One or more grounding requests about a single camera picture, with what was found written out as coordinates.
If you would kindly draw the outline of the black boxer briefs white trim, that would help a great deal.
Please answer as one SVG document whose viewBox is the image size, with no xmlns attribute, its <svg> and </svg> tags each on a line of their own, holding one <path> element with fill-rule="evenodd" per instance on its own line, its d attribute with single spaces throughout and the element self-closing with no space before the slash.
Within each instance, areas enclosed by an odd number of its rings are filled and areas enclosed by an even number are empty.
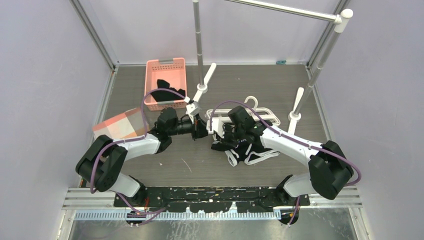
<svg viewBox="0 0 424 240">
<path fill-rule="evenodd" d="M 224 152 L 232 167 L 237 166 L 240 162 L 248 166 L 255 165 L 280 155 L 280 152 L 277 150 L 264 148 L 261 145 L 247 143 L 246 141 L 241 141 L 236 146 L 231 146 L 215 140 L 211 145 L 211 149 Z"/>
</svg>

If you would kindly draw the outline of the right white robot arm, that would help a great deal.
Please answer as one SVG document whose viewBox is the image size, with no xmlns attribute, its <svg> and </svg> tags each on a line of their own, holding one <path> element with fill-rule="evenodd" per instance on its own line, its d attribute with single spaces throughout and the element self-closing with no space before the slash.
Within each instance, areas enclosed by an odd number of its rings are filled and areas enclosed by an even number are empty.
<svg viewBox="0 0 424 240">
<path fill-rule="evenodd" d="M 307 167 L 307 173 L 289 175 L 278 185 L 277 198 L 283 205 L 314 193 L 333 200 L 356 172 L 334 141 L 319 143 L 295 136 L 269 121 L 255 120 L 242 106 L 230 110 L 228 117 L 230 122 L 224 123 L 224 134 L 218 140 L 225 150 L 251 144 L 287 155 Z"/>
</svg>

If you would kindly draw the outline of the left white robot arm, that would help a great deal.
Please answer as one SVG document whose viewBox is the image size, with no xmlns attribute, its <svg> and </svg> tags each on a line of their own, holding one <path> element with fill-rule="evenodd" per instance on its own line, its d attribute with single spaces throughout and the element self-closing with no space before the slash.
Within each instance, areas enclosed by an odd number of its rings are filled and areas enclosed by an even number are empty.
<svg viewBox="0 0 424 240">
<path fill-rule="evenodd" d="M 197 113 L 181 118 L 174 108 L 160 112 L 154 127 L 142 137 L 113 140 L 100 135 L 91 144 L 75 171 L 90 183 L 92 191 L 113 191 L 126 196 L 133 206 L 141 206 L 146 200 L 144 185 L 121 172 L 125 161 L 144 155 L 165 151 L 172 143 L 172 136 L 190 134 L 192 139 L 208 136 L 207 123 Z"/>
</svg>

